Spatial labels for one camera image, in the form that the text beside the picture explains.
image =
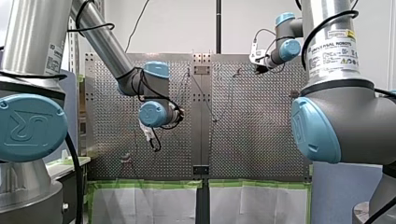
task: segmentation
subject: black cable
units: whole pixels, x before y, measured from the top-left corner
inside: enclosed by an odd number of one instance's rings
[[[297,8],[299,8],[300,11],[301,11],[302,10],[302,6],[301,6],[301,3],[300,3],[300,0],[295,0],[295,1],[296,1]],[[355,9],[355,7],[358,4],[358,2],[359,2],[359,0],[355,0],[355,4],[353,5],[352,10]]]
[[[67,32],[69,32],[69,33],[75,33],[75,32],[90,31],[90,30],[95,30],[95,29],[98,29],[98,28],[101,28],[101,27],[105,27],[105,26],[109,26],[109,27],[110,27],[110,28],[109,28],[110,30],[113,30],[113,29],[116,27],[116,25],[115,25],[114,23],[109,22],[109,23],[105,23],[105,24],[102,24],[102,25],[97,25],[97,26],[93,26],[93,27],[89,27],[89,28],[81,28],[81,29],[67,30]]]
[[[113,30],[116,27],[116,25],[114,23],[110,23],[109,22],[109,23],[105,23],[105,24],[101,24],[101,25],[97,25],[97,26],[93,26],[93,27],[79,28],[79,21],[81,20],[82,12],[84,11],[85,7],[89,3],[94,3],[94,0],[86,0],[85,2],[83,2],[81,4],[81,7],[78,10],[78,13],[77,13],[76,19],[75,19],[75,23],[76,23],[77,29],[67,30],[67,32],[69,32],[69,33],[79,32],[80,35],[84,36],[84,34],[82,33],[84,31],[95,30],[95,29],[98,29],[98,28],[101,28],[101,27],[105,27],[105,26],[110,26],[110,30]]]
[[[158,143],[158,147],[155,147],[154,144],[152,143],[152,139],[149,140],[149,144],[151,145],[152,148],[154,148],[154,152],[159,152],[161,151],[161,149],[163,148],[163,146],[161,145],[161,141],[158,138],[158,135],[155,133],[155,130],[153,128],[151,128],[152,132],[154,133],[155,139],[157,140]]]
[[[358,3],[359,3],[359,0],[355,0],[355,4],[353,4],[352,10],[355,9],[355,7],[358,5]]]
[[[266,31],[267,33],[270,33],[271,35],[276,35],[275,32],[270,31],[270,30],[268,30],[268,29],[260,29],[260,30],[254,35],[254,42],[257,41],[257,36],[259,35],[259,33],[260,33],[261,31]]]
[[[300,9],[300,11],[301,11],[301,10],[302,10],[302,7],[301,7],[300,0],[296,0],[296,5],[297,5],[297,7]]]
[[[131,45],[132,36],[134,36],[134,33],[136,32],[137,25],[139,24],[140,19],[142,19],[143,13],[145,12],[146,6],[148,5],[148,3],[149,3],[149,0],[146,1],[145,5],[143,6],[142,11],[140,12],[139,17],[137,18],[136,24],[134,25],[134,30],[132,31],[131,35],[129,36],[128,45],[126,46],[125,53],[128,51],[128,48]]]
[[[145,102],[143,99],[140,98],[140,94],[139,94],[141,85],[143,84],[146,88],[148,88],[150,91],[152,91],[154,94],[157,95],[157,96],[153,96],[153,97],[147,97],[147,96],[146,96],[146,97],[145,97],[146,99],[160,99],[160,100],[166,100],[166,101],[170,102],[171,104],[173,104],[173,105],[175,106],[175,110],[177,110],[178,113],[179,113],[180,115],[182,114],[182,111],[181,111],[181,109],[180,109],[180,106],[179,106],[176,102],[172,101],[169,97],[166,97],[166,96],[160,94],[159,92],[155,91],[154,89],[152,89],[152,88],[150,87],[150,85],[148,84],[147,78],[146,78],[146,73],[145,73],[145,71],[144,71],[143,68],[135,67],[131,72],[133,72],[133,71],[138,71],[138,72],[134,73],[133,76],[132,76],[131,87],[132,87],[132,90],[134,91],[134,93],[136,94],[137,99],[138,99],[140,102],[142,102],[142,103]],[[139,73],[140,73],[140,80],[139,80],[139,84],[138,84],[137,90],[136,90],[136,89],[134,88],[134,77],[135,77],[137,74],[139,74]],[[177,122],[174,126],[172,126],[172,127],[164,127],[164,126],[162,126],[161,128],[164,129],[164,130],[172,130],[172,129],[175,129],[175,128],[178,126],[179,123],[180,123],[180,121],[178,121],[178,122]],[[149,143],[150,143],[151,147],[154,148],[154,152],[161,151],[161,148],[162,148],[161,141],[160,141],[160,139],[158,138],[157,134],[155,133],[154,129],[151,128],[151,130],[152,130],[153,133],[154,133],[154,136],[155,136],[155,138],[156,138],[156,140],[157,140],[157,143],[158,143],[159,147],[155,147],[154,144],[153,144],[153,142],[152,142],[152,140],[150,140]]]
[[[4,77],[12,77],[12,78],[39,78],[39,79],[55,79],[59,78],[59,80],[67,78],[67,75],[59,74],[59,75],[52,75],[52,76],[29,76],[29,75],[15,75],[6,72],[0,71],[0,74]]]
[[[84,206],[84,191],[83,191],[83,179],[82,179],[82,171],[79,166],[78,155],[76,152],[76,148],[73,145],[73,141],[70,137],[70,134],[67,133],[66,136],[66,144],[69,148],[69,153],[73,160],[73,165],[76,172],[76,190],[77,190],[77,213],[76,213],[76,224],[82,224],[82,213]]]
[[[306,57],[306,51],[308,49],[309,44],[311,41],[314,39],[315,35],[323,29],[330,21],[333,21],[335,19],[338,19],[340,17],[346,16],[346,15],[352,15],[352,19],[355,19],[356,17],[359,16],[359,12],[355,10],[348,10],[348,11],[343,11],[338,14],[335,14],[333,16],[330,16],[326,20],[320,23],[317,27],[315,27],[314,30],[308,35],[308,37],[305,39],[303,49],[302,49],[302,57],[301,57],[301,63],[303,65],[304,70],[306,70],[306,64],[305,64],[305,57]]]
[[[377,219],[379,219],[382,215],[388,212],[393,206],[396,205],[396,197],[394,197],[390,202],[385,204],[381,209],[379,209],[375,214],[370,216],[370,218],[364,222],[364,224],[373,224]]]
[[[375,88],[374,91],[378,92],[378,93],[381,93],[381,94],[384,94],[384,95],[387,95],[389,97],[396,98],[396,93],[393,93],[391,91],[384,91],[384,90],[380,90],[380,89],[377,89],[377,88]]]

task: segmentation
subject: wire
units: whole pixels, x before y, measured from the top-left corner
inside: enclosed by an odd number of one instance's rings
[[[78,13],[77,13],[76,19],[75,19],[75,23],[76,23],[77,29],[67,30],[67,32],[69,32],[69,33],[79,32],[80,35],[84,36],[84,34],[82,33],[84,31],[95,30],[95,29],[98,29],[98,28],[101,28],[101,27],[106,27],[106,26],[109,26],[110,30],[113,30],[116,27],[116,25],[114,23],[110,23],[109,22],[109,23],[105,23],[105,24],[101,24],[101,25],[97,25],[97,26],[93,26],[93,27],[79,28],[79,21],[81,20],[82,12],[84,11],[85,7],[89,3],[94,3],[94,0],[86,0],[85,2],[83,2],[81,4],[81,7],[78,10]]]
[[[301,10],[302,10],[302,7],[301,7],[301,3],[300,3],[299,0],[296,0],[296,5],[297,5],[297,7],[300,9],[300,11],[301,11]]]
[[[30,76],[30,75],[15,75],[6,72],[0,71],[0,74],[4,77],[12,77],[12,78],[39,78],[39,79],[55,79],[59,78],[59,80],[63,80],[67,78],[67,75],[59,74],[59,75],[52,75],[52,76]]]
[[[355,10],[348,10],[348,11],[343,11],[341,13],[335,14],[333,16],[330,16],[326,20],[320,23],[317,27],[315,27],[314,30],[308,35],[308,37],[305,39],[303,49],[302,49],[302,57],[301,57],[301,63],[303,65],[304,70],[306,70],[306,64],[305,64],[305,57],[306,57],[306,51],[308,49],[309,44],[311,41],[314,39],[315,35],[323,29],[330,21],[333,21],[335,19],[338,19],[340,17],[346,16],[346,15],[352,15],[352,19],[355,19],[356,17],[359,16],[359,12]]]
[[[372,224],[382,215],[388,212],[390,208],[396,205],[396,197],[394,197],[390,202],[385,204],[381,209],[379,209],[375,214],[373,214],[364,224]]]
[[[82,181],[82,171],[79,166],[78,155],[76,152],[76,148],[73,145],[73,141],[70,137],[70,134],[67,133],[66,136],[66,144],[69,148],[69,153],[72,157],[73,165],[76,172],[76,191],[77,191],[77,213],[76,213],[76,224],[82,223],[82,213],[83,213],[83,205],[84,205],[84,191],[83,191],[83,181]]]
[[[261,33],[262,31],[266,31],[267,33],[270,33],[272,35],[276,35],[276,33],[274,33],[273,31],[270,31],[268,29],[260,29],[255,35],[254,35],[254,42],[257,41],[257,36],[259,35],[259,33]]]
[[[295,0],[296,1],[296,5],[297,5],[297,7],[300,9],[300,11],[302,10],[302,6],[301,6],[301,3],[300,3],[300,0]],[[355,4],[353,5],[353,7],[352,7],[352,10],[353,9],[355,9],[355,7],[356,7],[356,5],[358,4],[358,2],[359,2],[359,0],[355,0]]]
[[[393,93],[391,91],[384,91],[384,90],[380,90],[380,89],[377,89],[377,88],[375,88],[374,91],[376,91],[378,93],[381,93],[381,94],[384,94],[384,95],[387,95],[389,97],[396,98],[396,93]]]
[[[202,95],[205,95],[204,92],[202,91],[200,85],[198,84],[197,80],[195,79],[195,77],[194,77],[194,76],[191,76],[191,77],[192,77],[192,80],[195,82],[195,85],[197,85],[198,90],[201,92],[201,94],[202,94]],[[210,112],[210,115],[212,116],[212,121],[217,122],[218,119],[216,118],[215,114],[213,114],[213,110],[212,110],[212,108],[210,107],[209,102],[208,102],[208,101],[205,101],[205,103],[206,103],[207,109],[208,109],[209,112]]]
[[[102,25],[97,25],[97,26],[93,26],[93,27],[89,27],[89,28],[81,28],[81,29],[67,30],[67,32],[69,32],[69,33],[75,33],[75,32],[90,31],[90,30],[95,30],[95,29],[98,29],[98,28],[101,28],[101,27],[105,27],[105,26],[109,26],[109,27],[110,27],[110,28],[109,28],[110,30],[113,30],[113,29],[116,27],[116,25],[115,25],[114,23],[109,22],[109,23],[105,23],[105,24],[102,24]]]
[[[358,3],[359,3],[359,0],[355,0],[355,4],[353,4],[352,10],[355,9],[355,7],[358,5]]]
[[[142,19],[143,13],[145,13],[146,6],[148,5],[148,3],[149,3],[149,0],[147,0],[146,3],[145,3],[145,5],[143,6],[142,11],[140,12],[139,17],[137,18],[136,24],[134,25],[134,30],[132,31],[131,35],[129,35],[128,45],[126,46],[125,53],[128,51],[128,48],[129,48],[129,46],[131,45],[132,36],[134,36],[134,33],[136,32],[137,25],[139,24],[140,19]]]
[[[280,37],[280,38],[278,38],[278,39],[274,39],[273,42],[271,42],[270,46],[268,46],[267,51],[265,51],[264,58],[271,57],[270,55],[268,55],[268,51],[269,51],[269,49],[275,44],[275,42],[276,42],[277,40],[284,39],[284,38],[287,38],[287,37],[288,37],[288,36],[284,36],[284,37]],[[266,64],[266,61],[265,61],[265,60],[264,60],[264,65],[265,65],[267,68],[269,68],[269,66]],[[273,69],[268,69],[268,72],[270,72],[270,73],[272,73],[272,74],[279,74],[279,73],[283,72],[283,70],[285,70],[285,67],[286,67],[286,63],[283,63],[283,66],[282,66],[282,68],[281,68],[279,71],[274,71]]]
[[[155,132],[154,128],[151,128],[152,132],[154,133],[155,139],[157,140],[158,143],[158,147],[155,147],[154,144],[152,143],[152,139],[149,140],[149,144],[151,145],[152,148],[154,148],[154,152],[159,152],[161,151],[161,149],[163,148],[163,146],[161,145],[161,141],[158,138],[157,133]]]
[[[159,92],[155,91],[154,89],[152,89],[152,88],[150,87],[150,85],[148,84],[147,78],[146,78],[146,73],[145,73],[145,71],[144,71],[143,68],[141,68],[141,67],[135,67],[135,68],[134,68],[131,72],[129,72],[129,73],[132,73],[133,71],[136,71],[136,72],[135,72],[135,73],[133,74],[133,76],[132,76],[131,87],[132,87],[132,90],[134,91],[134,93],[136,94],[137,99],[138,99],[140,102],[142,102],[142,103],[145,102],[143,99],[140,98],[141,95],[139,94],[141,85],[143,84],[147,89],[149,89],[150,91],[152,91],[154,94],[157,95],[157,96],[152,96],[152,97],[149,97],[149,98],[146,96],[146,97],[145,97],[146,99],[160,99],[160,100],[166,100],[166,101],[170,102],[171,104],[173,104],[173,105],[175,106],[175,110],[178,111],[179,115],[182,114],[182,111],[181,111],[181,109],[180,109],[180,106],[179,106],[176,102],[172,101],[169,97],[160,94]],[[137,90],[136,90],[136,89],[134,88],[134,77],[135,77],[137,74],[140,74],[140,80],[139,80],[139,84],[138,84]],[[164,127],[164,126],[161,126],[161,128],[164,129],[164,130],[172,130],[172,129],[175,129],[175,128],[178,126],[179,123],[180,123],[180,120],[179,120],[178,122],[176,122],[176,124],[175,124],[174,126],[172,126],[172,127]],[[156,138],[156,140],[157,140],[157,143],[158,143],[159,147],[155,147],[154,144],[153,144],[153,142],[152,142],[152,140],[150,140],[149,143],[150,143],[151,147],[154,148],[154,152],[161,151],[161,148],[162,148],[161,140],[158,138],[158,135],[155,133],[155,130],[154,130],[153,128],[151,128],[151,130],[152,130],[153,133],[154,133],[154,136],[155,136],[155,138]]]

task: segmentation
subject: green tape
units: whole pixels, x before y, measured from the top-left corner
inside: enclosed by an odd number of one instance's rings
[[[311,224],[311,203],[312,203],[312,184],[305,183],[307,192],[307,199],[306,199],[306,224]]]
[[[202,181],[100,180],[89,181],[87,190],[88,216],[92,224],[93,195],[98,189],[198,189]]]
[[[115,181],[88,182],[88,214],[92,224],[93,195],[98,189],[198,189],[202,181],[150,181],[119,179]],[[271,189],[306,189],[306,224],[311,223],[312,184],[300,182],[276,182],[262,180],[209,180],[210,188],[258,187]]]
[[[309,175],[313,176],[314,175],[314,164],[309,165]]]
[[[277,182],[263,180],[209,180],[210,188],[260,187],[271,189],[307,189],[303,182]]]

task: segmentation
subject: metal pole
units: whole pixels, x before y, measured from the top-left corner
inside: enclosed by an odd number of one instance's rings
[[[221,0],[216,0],[216,53],[221,54]]]

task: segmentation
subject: white wall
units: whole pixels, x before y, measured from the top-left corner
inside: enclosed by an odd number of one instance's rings
[[[126,47],[128,36],[146,0],[106,0],[106,20],[116,24],[115,34]],[[129,52],[214,52],[216,50],[216,0],[151,0],[132,39]],[[391,89],[394,50],[390,27],[392,0],[360,1],[355,20],[361,73],[378,88]],[[292,0],[223,0],[223,53],[250,52],[253,36],[261,28],[275,28],[282,12],[301,12]],[[259,36],[260,48],[273,40]]]
[[[125,48],[146,0],[106,0],[105,16]],[[214,0],[151,0],[129,52],[209,52],[215,49]]]
[[[6,42],[9,12],[11,10],[11,0],[0,0],[0,46]]]

